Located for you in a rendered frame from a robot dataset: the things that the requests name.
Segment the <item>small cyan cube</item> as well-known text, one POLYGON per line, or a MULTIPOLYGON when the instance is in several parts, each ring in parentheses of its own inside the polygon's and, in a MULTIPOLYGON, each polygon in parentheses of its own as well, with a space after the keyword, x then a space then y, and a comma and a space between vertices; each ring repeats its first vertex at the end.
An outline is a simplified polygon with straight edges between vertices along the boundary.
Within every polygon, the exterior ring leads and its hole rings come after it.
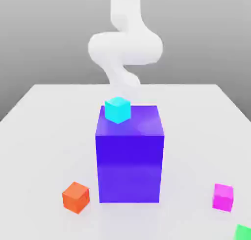
POLYGON ((131 118, 131 102, 122 97, 114 97, 104 103, 104 115, 109 121, 120 124, 131 118))

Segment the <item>small orange cube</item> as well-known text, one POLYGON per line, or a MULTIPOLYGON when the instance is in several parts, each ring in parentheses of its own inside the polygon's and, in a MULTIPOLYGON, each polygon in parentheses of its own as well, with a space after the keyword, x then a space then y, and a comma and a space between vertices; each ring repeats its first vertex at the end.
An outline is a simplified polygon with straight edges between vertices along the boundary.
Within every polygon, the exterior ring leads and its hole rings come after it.
POLYGON ((65 191, 62 192, 63 206, 79 214, 90 202, 89 188, 73 182, 65 191))

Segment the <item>small magenta cube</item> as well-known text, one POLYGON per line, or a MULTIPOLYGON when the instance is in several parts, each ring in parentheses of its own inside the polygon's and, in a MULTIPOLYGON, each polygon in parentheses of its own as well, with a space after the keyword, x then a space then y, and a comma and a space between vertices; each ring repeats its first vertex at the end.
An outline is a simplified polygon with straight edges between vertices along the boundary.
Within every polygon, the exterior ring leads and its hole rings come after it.
POLYGON ((231 212, 234 202, 234 189, 232 186, 215 184, 212 198, 212 208, 231 212))

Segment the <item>small green cube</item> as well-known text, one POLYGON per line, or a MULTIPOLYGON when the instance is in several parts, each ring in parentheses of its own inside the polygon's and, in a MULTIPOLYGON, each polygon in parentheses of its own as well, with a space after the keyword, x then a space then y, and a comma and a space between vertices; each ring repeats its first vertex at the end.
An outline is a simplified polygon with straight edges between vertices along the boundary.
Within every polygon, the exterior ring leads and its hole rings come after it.
POLYGON ((238 224, 233 240, 251 240, 251 228, 238 224))

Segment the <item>large purple box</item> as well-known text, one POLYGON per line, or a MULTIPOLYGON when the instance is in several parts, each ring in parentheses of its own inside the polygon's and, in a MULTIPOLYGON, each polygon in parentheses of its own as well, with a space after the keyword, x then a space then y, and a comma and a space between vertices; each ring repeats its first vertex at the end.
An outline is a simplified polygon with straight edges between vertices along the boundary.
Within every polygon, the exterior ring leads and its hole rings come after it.
POLYGON ((100 109, 95 141, 101 203, 157 203, 164 132, 157 106, 132 106, 116 124, 100 109))

